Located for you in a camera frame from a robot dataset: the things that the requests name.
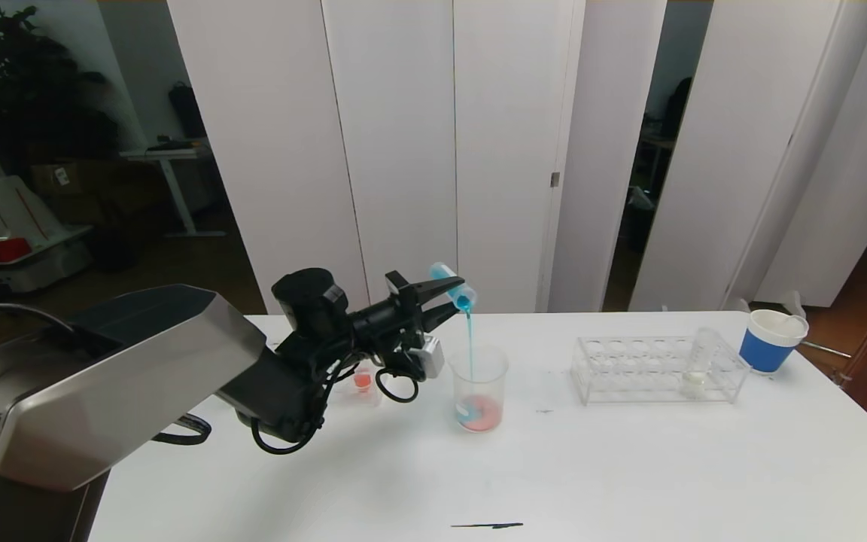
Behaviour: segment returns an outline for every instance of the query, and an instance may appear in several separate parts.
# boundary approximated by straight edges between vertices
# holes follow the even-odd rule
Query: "white desk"
[[[207,399],[193,410],[213,425],[204,445],[148,443],[113,469],[90,541],[867,540],[867,415],[802,356],[751,375],[734,405],[585,408],[571,387],[575,336],[704,325],[737,345],[746,317],[475,316],[479,340],[510,354],[503,422],[483,435],[451,418],[449,373],[411,404],[327,408],[285,457]],[[271,340],[289,331],[254,321]],[[462,318],[437,335],[447,350],[467,341]],[[450,527],[475,522],[524,525]]]
[[[677,141],[671,138],[661,137],[659,134],[642,132],[640,134],[640,141],[637,143],[643,143],[654,147],[654,158],[651,160],[651,176],[648,178],[647,189],[655,199],[660,198],[661,189],[660,187],[655,186],[655,184],[657,183],[658,164],[661,163],[661,151],[674,152],[674,144],[677,143]]]
[[[196,145],[190,148],[171,148],[167,151],[147,151],[144,148],[137,151],[120,152],[120,157],[133,162],[158,162],[159,167],[163,170],[163,176],[166,178],[166,184],[169,186],[169,194],[172,195],[172,202],[176,205],[176,212],[179,213],[179,218],[183,221],[183,233],[173,233],[171,236],[183,237],[218,237],[225,236],[226,231],[204,231],[197,230],[196,223],[193,222],[193,214],[190,213],[189,206],[186,205],[186,198],[183,196],[183,191],[179,187],[179,180],[176,178],[176,172],[173,171],[173,160],[202,160],[212,157],[213,151],[207,145]]]

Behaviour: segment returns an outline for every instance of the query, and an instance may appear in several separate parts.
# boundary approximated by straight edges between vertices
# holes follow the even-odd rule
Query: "robotic arm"
[[[189,440],[160,433],[178,419],[202,442],[209,426],[186,412],[210,394],[276,454],[310,441],[333,385],[359,361],[382,367],[376,381],[389,397],[412,400],[416,388],[395,397],[381,377],[416,387],[437,376],[443,353],[426,332],[457,309],[422,306],[464,279],[386,278],[388,299],[347,313],[330,272],[286,275],[272,292],[293,333],[275,351],[220,295],[186,285],[123,295],[1,344],[0,541],[85,540],[111,467],[150,439]],[[270,446],[262,434],[294,444]]]

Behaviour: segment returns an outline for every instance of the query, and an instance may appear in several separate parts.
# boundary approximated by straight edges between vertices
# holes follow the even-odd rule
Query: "red liquid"
[[[486,395],[471,395],[458,401],[457,421],[462,428],[482,433],[500,424],[503,411],[500,404]]]

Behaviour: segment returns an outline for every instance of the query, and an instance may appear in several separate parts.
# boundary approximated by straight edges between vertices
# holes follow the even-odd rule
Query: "glass beaker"
[[[496,346],[474,346],[450,357],[454,371],[454,413],[461,427],[484,433],[503,418],[507,354]]]

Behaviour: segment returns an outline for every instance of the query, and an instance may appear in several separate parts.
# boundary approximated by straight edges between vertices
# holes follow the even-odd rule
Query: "desk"
[[[640,143],[651,145],[654,147],[654,158],[651,160],[651,176],[648,181],[648,189],[655,199],[660,197],[660,187],[655,186],[658,175],[658,163],[661,161],[661,151],[674,151],[674,144],[677,143],[674,139],[663,138],[659,135],[641,133]]]
[[[256,316],[270,340],[282,316]],[[575,336],[689,335],[739,346],[743,312],[475,315],[510,355],[495,431],[462,431],[450,374],[411,404],[327,408],[300,452],[256,449],[217,398],[204,445],[148,443],[111,472],[90,542],[867,540],[867,415],[798,353],[734,405],[581,406]],[[464,348],[462,318],[437,330]],[[491,531],[451,528],[523,522]]]
[[[133,162],[159,162],[159,166],[163,169],[163,176],[166,178],[166,184],[169,185],[169,194],[172,195],[172,202],[176,205],[176,212],[179,213],[179,218],[183,221],[183,233],[173,233],[171,236],[182,237],[219,237],[225,236],[226,231],[202,231],[196,229],[196,223],[193,222],[192,213],[189,206],[186,205],[186,199],[183,197],[183,191],[179,187],[179,181],[176,179],[176,172],[172,169],[173,160],[202,160],[212,157],[213,151],[206,145],[196,145],[190,148],[171,148],[167,151],[123,151],[120,152],[120,157]]]

